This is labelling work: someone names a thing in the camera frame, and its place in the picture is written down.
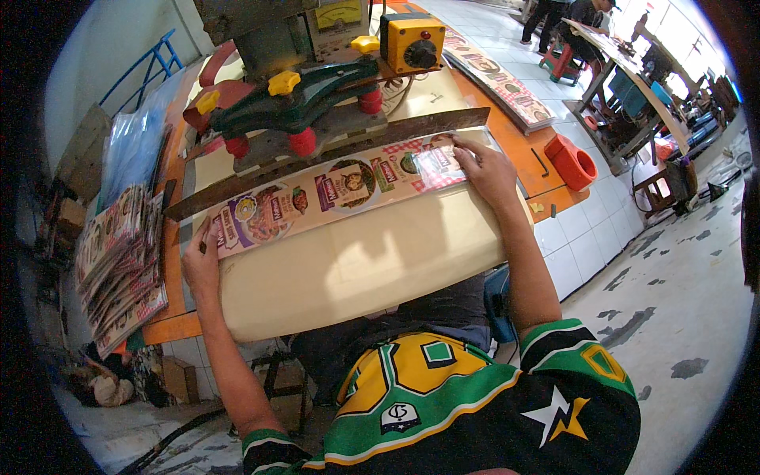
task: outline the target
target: jersey emblem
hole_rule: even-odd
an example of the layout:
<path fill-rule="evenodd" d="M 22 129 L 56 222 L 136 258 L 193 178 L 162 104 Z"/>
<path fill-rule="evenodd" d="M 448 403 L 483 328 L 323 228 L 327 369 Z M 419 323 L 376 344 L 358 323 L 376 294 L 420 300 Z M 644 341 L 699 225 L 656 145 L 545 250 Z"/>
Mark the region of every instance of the jersey emblem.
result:
<path fill-rule="evenodd" d="M 551 429 L 554 426 L 554 421 L 557 419 L 557 413 L 559 411 L 562 411 L 563 416 L 570 413 L 570 421 L 565 425 L 565 422 L 560 418 L 559 421 L 557 421 L 554 432 L 552 432 L 552 436 L 549 440 L 554 440 L 554 438 L 562 432 L 577 435 L 578 437 L 588 440 L 585 432 L 583 432 L 581 424 L 578 422 L 578 414 L 581 412 L 581 409 L 583 409 L 583 406 L 590 400 L 591 399 L 584 399 L 582 397 L 575 398 L 572 401 L 572 411 L 570 411 L 571 404 L 565 400 L 562 393 L 559 392 L 559 389 L 555 386 L 554 392 L 552 393 L 552 403 L 549 406 L 521 413 L 521 415 L 530 417 L 532 420 L 536 420 L 543 424 L 543 434 L 541 435 L 541 443 L 538 448 L 543 447 L 546 443 L 546 439 L 549 437 L 549 432 L 551 432 Z"/>
<path fill-rule="evenodd" d="M 386 434 L 391 430 L 405 432 L 408 429 L 422 423 L 417 409 L 409 403 L 396 403 L 382 412 L 380 416 L 380 434 Z"/>

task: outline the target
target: green and yellow jersey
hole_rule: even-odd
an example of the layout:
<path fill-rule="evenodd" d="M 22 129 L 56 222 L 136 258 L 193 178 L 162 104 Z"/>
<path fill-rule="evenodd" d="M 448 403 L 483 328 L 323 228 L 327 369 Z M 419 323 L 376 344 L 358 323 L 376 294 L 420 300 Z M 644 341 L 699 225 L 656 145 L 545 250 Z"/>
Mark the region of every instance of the green and yellow jersey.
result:
<path fill-rule="evenodd" d="M 243 441 L 246 473 L 623 473 L 641 425 L 628 375 L 577 319 L 536 327 L 521 368 L 432 333 L 367 350 L 340 389 L 324 449 Z"/>

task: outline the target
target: hand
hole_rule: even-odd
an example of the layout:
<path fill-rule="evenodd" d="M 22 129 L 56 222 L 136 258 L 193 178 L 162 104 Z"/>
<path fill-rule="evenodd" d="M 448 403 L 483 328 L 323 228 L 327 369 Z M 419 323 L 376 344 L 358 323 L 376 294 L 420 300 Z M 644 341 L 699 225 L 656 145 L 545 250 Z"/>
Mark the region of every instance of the hand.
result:
<path fill-rule="evenodd" d="M 206 216 L 182 256 L 182 275 L 198 305 L 219 298 L 218 233 L 219 226 Z"/>
<path fill-rule="evenodd" d="M 453 137 L 454 157 L 467 174 L 467 179 L 497 214 L 520 207 L 516 192 L 518 171 L 506 155 L 478 142 Z"/>

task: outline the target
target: black dial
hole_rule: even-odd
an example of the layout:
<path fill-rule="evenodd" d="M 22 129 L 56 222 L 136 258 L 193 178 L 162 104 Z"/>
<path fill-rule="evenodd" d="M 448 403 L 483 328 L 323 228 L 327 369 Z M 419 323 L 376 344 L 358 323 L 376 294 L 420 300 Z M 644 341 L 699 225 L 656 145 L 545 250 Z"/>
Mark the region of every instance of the black dial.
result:
<path fill-rule="evenodd" d="M 438 63 L 435 45 L 428 40 L 417 40 L 404 51 L 404 61 L 411 68 L 432 68 Z"/>

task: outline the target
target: yellow knob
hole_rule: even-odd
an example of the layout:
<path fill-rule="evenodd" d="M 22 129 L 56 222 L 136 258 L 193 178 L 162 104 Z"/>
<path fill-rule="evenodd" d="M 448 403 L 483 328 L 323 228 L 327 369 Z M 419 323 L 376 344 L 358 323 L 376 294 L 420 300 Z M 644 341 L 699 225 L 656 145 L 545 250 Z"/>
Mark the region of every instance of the yellow knob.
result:
<path fill-rule="evenodd" d="M 380 49 L 380 40 L 376 36 L 358 36 L 351 42 L 351 47 L 363 55 L 367 55 Z"/>
<path fill-rule="evenodd" d="M 293 92 L 293 88 L 301 82 L 301 75 L 293 71 L 282 71 L 269 79 L 270 96 L 287 96 Z"/>
<path fill-rule="evenodd" d="M 197 104 L 195 104 L 195 108 L 198 109 L 198 112 L 201 115 L 204 115 L 206 112 L 210 112 L 214 110 L 214 107 L 217 106 L 217 101 L 219 100 L 219 91 L 214 90 L 210 93 L 206 93 L 203 95 L 203 97 L 198 101 Z"/>

